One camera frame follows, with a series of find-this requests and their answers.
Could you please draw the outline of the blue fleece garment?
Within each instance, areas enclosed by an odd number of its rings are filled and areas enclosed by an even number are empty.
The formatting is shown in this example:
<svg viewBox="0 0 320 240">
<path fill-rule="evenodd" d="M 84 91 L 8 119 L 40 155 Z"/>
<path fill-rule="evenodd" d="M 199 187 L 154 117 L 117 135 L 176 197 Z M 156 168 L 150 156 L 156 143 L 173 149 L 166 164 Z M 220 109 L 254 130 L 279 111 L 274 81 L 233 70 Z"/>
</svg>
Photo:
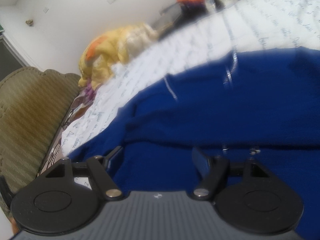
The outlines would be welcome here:
<svg viewBox="0 0 320 240">
<path fill-rule="evenodd" d="M 319 51 L 228 54 L 167 75 L 134 96 L 73 161 L 123 148 L 124 192 L 187 191 L 200 181 L 191 151 L 240 162 L 250 150 L 303 199 L 297 232 L 319 239 Z"/>
</svg>

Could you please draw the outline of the white script-print bed sheet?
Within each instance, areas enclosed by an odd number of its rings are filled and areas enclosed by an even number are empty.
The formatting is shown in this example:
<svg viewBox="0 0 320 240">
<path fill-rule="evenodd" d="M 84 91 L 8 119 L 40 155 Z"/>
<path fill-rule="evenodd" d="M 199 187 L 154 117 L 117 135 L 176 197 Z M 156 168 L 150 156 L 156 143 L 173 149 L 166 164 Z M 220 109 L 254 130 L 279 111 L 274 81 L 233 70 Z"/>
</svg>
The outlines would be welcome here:
<svg viewBox="0 0 320 240">
<path fill-rule="evenodd" d="M 229 51 L 274 48 L 319 49 L 319 0 L 240 0 L 153 44 L 98 88 L 84 116 L 62 133 L 68 155 L 102 132 L 140 90 L 191 67 L 217 60 Z"/>
</svg>

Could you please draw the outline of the yellow quilt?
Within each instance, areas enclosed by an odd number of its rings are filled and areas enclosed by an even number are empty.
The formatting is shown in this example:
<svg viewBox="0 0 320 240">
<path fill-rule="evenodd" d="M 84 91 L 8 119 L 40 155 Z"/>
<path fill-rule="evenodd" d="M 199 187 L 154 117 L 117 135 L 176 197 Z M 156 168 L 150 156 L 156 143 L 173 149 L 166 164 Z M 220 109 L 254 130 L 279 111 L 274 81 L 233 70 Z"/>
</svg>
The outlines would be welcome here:
<svg viewBox="0 0 320 240">
<path fill-rule="evenodd" d="M 159 38 L 159 32 L 148 24 L 127 25 L 107 31 L 92 40 L 79 60 L 81 88 L 95 90 L 114 76 L 112 66 L 127 64 Z"/>
</svg>

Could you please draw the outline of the dark clothes on bed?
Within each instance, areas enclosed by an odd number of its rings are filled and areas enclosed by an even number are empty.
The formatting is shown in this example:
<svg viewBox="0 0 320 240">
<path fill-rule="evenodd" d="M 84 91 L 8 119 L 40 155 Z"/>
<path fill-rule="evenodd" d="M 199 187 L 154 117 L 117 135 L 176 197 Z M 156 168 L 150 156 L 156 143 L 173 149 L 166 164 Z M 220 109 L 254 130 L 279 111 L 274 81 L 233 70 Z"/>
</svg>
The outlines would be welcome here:
<svg viewBox="0 0 320 240">
<path fill-rule="evenodd" d="M 174 31 L 196 22 L 208 14 L 203 3 L 175 3 L 163 9 L 151 27 L 163 39 Z"/>
</svg>

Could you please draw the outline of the olive striped headboard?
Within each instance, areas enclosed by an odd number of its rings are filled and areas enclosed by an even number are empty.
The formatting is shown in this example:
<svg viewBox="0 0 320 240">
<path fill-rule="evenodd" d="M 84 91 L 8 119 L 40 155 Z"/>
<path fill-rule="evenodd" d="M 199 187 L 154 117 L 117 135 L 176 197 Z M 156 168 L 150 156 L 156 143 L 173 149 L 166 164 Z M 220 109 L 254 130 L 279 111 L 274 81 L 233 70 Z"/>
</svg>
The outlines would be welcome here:
<svg viewBox="0 0 320 240">
<path fill-rule="evenodd" d="M 1 81 L 1 176 L 17 193 L 38 175 L 79 94 L 76 74 L 20 68 Z"/>
</svg>

